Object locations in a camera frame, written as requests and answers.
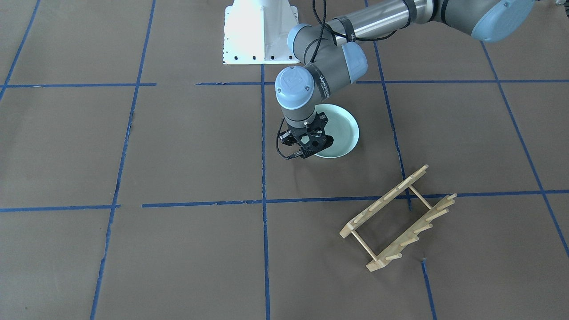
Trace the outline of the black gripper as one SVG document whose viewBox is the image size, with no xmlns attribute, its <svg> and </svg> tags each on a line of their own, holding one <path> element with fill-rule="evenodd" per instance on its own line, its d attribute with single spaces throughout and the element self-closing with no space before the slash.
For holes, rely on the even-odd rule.
<svg viewBox="0 0 569 320">
<path fill-rule="evenodd" d="M 287 125 L 288 129 L 279 133 L 279 142 L 287 146 L 318 147 L 318 122 L 305 122 L 300 128 Z"/>
</svg>

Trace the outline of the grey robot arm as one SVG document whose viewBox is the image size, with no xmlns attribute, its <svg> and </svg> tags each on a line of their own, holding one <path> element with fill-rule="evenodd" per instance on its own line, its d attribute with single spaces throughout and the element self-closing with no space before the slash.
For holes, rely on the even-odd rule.
<svg viewBox="0 0 569 320">
<path fill-rule="evenodd" d="M 279 143 L 297 145 L 293 157 L 307 158 L 333 145 L 325 131 L 328 118 L 315 107 L 367 73 L 361 48 L 412 24 L 437 21 L 482 42 L 498 42 L 528 17 L 532 0 L 382 0 L 357 12 L 321 19 L 318 26 L 298 24 L 287 46 L 301 65 L 276 77 L 276 99 L 288 129 Z"/>
</svg>

